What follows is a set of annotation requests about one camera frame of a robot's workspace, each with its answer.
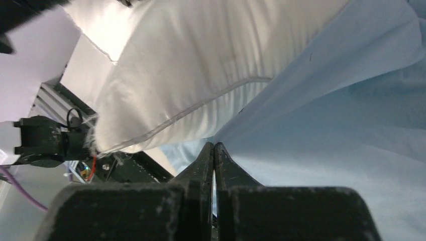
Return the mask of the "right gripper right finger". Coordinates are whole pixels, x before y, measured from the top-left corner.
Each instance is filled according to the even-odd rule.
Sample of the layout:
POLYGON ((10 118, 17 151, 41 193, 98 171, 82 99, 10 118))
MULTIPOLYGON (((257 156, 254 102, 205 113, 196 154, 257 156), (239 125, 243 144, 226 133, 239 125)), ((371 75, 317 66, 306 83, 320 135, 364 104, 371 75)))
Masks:
POLYGON ((354 189, 264 186, 224 144, 214 151, 219 240, 381 240, 354 189))

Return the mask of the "white pillow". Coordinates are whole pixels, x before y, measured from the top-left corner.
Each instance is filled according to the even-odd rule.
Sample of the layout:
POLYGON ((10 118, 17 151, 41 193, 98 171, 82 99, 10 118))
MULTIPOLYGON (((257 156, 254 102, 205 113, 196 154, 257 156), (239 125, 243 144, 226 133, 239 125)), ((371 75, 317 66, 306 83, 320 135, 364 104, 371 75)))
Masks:
POLYGON ((87 146, 136 153, 209 138, 347 1, 71 1, 91 49, 66 87, 95 111, 87 146))

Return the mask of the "light blue pillowcase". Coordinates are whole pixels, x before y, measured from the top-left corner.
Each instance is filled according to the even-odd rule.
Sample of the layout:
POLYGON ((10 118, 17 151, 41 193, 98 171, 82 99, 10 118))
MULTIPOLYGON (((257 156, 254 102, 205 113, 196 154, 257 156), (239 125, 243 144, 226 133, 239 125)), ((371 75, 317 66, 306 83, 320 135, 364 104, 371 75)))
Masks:
POLYGON ((272 80, 210 138, 268 186, 345 186, 425 240, 425 1, 225 1, 197 22, 272 80))

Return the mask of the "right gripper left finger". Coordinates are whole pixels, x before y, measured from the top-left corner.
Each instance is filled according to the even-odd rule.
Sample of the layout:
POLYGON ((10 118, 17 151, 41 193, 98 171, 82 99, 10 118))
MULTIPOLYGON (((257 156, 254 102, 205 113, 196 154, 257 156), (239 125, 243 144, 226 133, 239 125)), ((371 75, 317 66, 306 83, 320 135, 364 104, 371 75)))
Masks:
POLYGON ((214 146, 167 183, 70 185, 35 240, 211 240, 214 146))

